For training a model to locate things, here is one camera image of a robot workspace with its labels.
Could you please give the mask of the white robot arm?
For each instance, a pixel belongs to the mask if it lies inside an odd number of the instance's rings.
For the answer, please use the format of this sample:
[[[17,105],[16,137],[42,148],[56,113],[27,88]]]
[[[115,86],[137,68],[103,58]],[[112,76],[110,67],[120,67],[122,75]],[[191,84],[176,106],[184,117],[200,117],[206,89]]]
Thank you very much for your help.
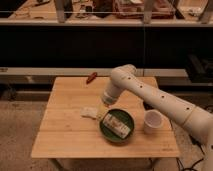
[[[205,145],[202,171],[213,171],[213,114],[140,81],[135,76],[136,71],[136,67],[131,64],[112,69],[110,81],[101,96],[102,102],[106,105],[113,105],[123,91],[133,93]]]

